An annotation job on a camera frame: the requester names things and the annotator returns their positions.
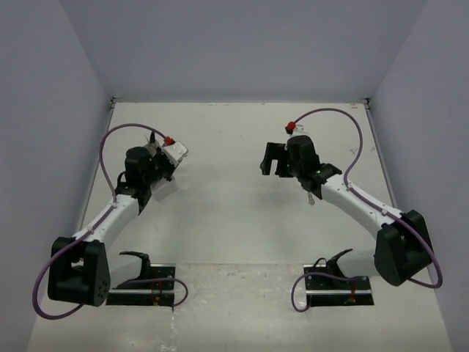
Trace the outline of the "small ornate steel spoon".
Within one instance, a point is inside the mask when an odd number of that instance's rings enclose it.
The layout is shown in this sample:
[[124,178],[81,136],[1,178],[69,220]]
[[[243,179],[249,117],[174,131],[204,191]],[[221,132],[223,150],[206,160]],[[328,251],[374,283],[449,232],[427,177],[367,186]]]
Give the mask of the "small ornate steel spoon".
[[310,206],[314,206],[315,205],[314,195],[311,192],[308,192],[307,196],[308,196],[308,202]]

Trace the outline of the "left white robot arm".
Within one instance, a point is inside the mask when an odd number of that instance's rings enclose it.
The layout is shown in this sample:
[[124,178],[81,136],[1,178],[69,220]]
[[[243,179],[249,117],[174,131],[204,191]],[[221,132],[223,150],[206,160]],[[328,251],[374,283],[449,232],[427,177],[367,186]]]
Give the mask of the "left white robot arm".
[[175,169],[188,154],[181,142],[163,147],[134,147],[126,152],[107,208],[70,238],[57,238],[51,248],[48,297],[54,301],[98,307],[111,289],[154,280],[148,254],[123,251],[110,264],[107,251],[121,232],[147,206],[156,186],[173,181]]

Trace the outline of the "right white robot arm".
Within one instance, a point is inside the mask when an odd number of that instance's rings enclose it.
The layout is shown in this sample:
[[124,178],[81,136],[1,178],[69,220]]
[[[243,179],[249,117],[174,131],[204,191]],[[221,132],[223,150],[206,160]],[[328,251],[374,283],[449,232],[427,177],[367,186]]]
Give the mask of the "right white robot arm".
[[[272,170],[274,161],[277,167]],[[403,213],[365,194],[340,169],[320,162],[308,136],[293,136],[285,144],[267,143],[260,169],[264,175],[296,178],[310,197],[342,210],[374,239],[371,249],[345,249],[328,260],[327,279],[333,287],[343,288],[362,276],[380,276],[400,286],[432,264],[423,216],[414,210]]]

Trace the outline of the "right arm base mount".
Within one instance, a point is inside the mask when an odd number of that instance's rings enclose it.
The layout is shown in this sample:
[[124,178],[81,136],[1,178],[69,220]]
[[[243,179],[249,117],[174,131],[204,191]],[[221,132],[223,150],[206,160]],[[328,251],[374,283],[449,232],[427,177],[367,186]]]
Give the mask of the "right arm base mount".
[[[313,264],[303,266],[303,274],[294,282],[290,301],[292,308],[304,313],[312,307],[355,307],[373,306],[371,282],[369,277],[354,276],[346,279],[339,270],[338,261],[352,249],[345,249],[330,259],[320,257]],[[299,307],[295,303],[295,291],[304,282],[306,289],[306,303]]]

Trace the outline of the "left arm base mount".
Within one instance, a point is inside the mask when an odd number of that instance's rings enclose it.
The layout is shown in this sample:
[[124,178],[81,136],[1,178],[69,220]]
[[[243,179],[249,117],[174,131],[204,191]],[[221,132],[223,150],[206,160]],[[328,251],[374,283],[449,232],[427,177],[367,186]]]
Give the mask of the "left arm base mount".
[[174,263],[154,263],[143,252],[120,252],[111,261],[106,305],[178,307],[188,298],[188,286],[176,277],[176,269]]

